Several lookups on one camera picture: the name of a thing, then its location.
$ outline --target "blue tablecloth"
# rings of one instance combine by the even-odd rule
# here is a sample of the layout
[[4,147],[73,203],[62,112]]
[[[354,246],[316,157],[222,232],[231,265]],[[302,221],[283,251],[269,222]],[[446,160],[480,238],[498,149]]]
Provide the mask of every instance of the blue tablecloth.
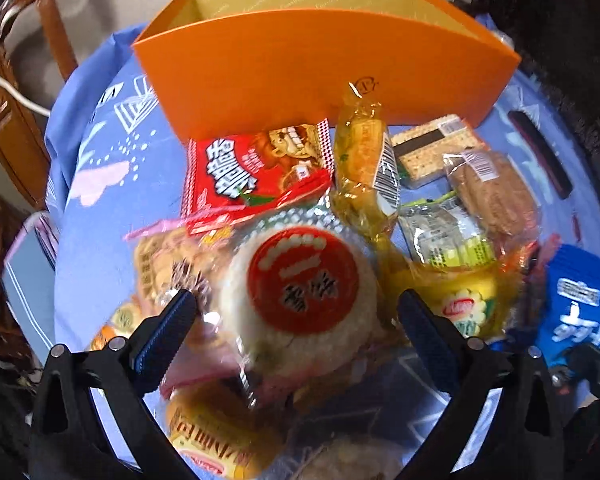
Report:
[[[85,349],[116,307],[135,292],[132,247],[123,236],[160,219],[176,218],[180,211],[185,150],[132,55],[130,44],[141,29],[113,35],[78,67],[46,130],[52,157],[47,202],[61,231],[55,333],[57,342],[72,351]],[[566,168],[574,183],[567,200],[558,198],[532,150],[509,123],[507,112],[518,109],[536,122]],[[555,232],[566,243],[600,256],[600,205],[589,173],[574,140],[532,81],[516,72],[478,131],[493,149],[508,153],[525,177],[541,205],[542,238]],[[447,190],[446,181],[439,180],[417,191],[403,190],[402,198],[436,198]],[[574,234],[574,216],[581,240]],[[404,246],[398,232],[394,241]],[[95,399],[114,449],[132,462],[106,402],[98,394]],[[157,394],[145,401],[152,410]],[[417,357],[405,352],[372,381],[353,388],[304,424],[323,428],[327,421],[343,431],[382,436],[402,444],[410,455],[445,405],[446,397],[430,387]],[[488,403],[482,422],[490,420],[495,405]],[[472,460],[487,426],[482,424],[472,437],[462,460]],[[328,436],[330,431],[318,433]],[[272,475],[288,474],[311,446],[290,449],[274,464]]]

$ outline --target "yellow package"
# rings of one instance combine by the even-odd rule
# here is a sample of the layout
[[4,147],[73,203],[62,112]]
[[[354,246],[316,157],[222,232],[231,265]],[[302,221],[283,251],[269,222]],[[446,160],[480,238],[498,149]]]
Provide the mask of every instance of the yellow package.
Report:
[[529,249],[480,267],[436,267],[406,259],[388,240],[376,240],[380,280],[391,304],[408,288],[431,311],[452,321],[465,337],[502,337],[522,286],[522,265]]
[[233,480],[257,478],[284,445],[270,421],[260,420],[215,381],[174,394],[164,423],[171,445],[186,462]]
[[333,201],[341,218],[372,238],[394,224],[400,183],[381,105],[349,86],[353,95],[340,114],[333,146],[338,184]]

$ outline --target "barcode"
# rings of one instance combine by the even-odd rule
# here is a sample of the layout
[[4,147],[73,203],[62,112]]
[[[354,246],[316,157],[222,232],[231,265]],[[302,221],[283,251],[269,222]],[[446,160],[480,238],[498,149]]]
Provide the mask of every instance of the barcode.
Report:
[[487,182],[498,177],[498,172],[487,154],[483,152],[462,152],[461,155],[481,181]]
[[400,183],[395,164],[394,147],[386,135],[382,143],[380,160],[378,160],[378,168],[376,169],[376,177],[374,178],[374,189],[392,208],[398,209],[400,205]]
[[465,128],[466,126],[458,116],[453,116],[453,118],[438,125],[438,129],[445,137],[459,132],[460,130],[464,130]]

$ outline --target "orange gift box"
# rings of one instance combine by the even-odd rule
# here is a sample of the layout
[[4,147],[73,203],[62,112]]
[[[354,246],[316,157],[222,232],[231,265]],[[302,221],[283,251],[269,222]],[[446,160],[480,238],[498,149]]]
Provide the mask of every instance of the orange gift box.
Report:
[[445,0],[173,0],[134,49],[183,142],[335,123],[348,82],[389,124],[475,126],[520,62]]

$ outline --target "logo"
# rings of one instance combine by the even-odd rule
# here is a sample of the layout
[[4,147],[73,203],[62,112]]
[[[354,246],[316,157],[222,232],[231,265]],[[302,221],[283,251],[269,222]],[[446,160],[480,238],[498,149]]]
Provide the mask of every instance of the logo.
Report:
[[376,81],[376,78],[371,76],[365,76],[358,79],[353,86],[360,92],[360,95],[368,94],[373,92],[380,83]]
[[475,301],[471,298],[462,298],[460,300],[453,300],[449,304],[445,305],[442,309],[442,314],[445,317],[452,316],[464,316],[474,309]]
[[229,198],[238,198],[244,189],[255,189],[258,182],[238,162],[234,145],[234,140],[216,139],[206,149],[206,173],[213,177],[216,193]]
[[584,282],[574,282],[567,278],[560,278],[557,291],[558,295],[564,298],[591,306],[600,306],[600,291],[596,288],[589,288]]

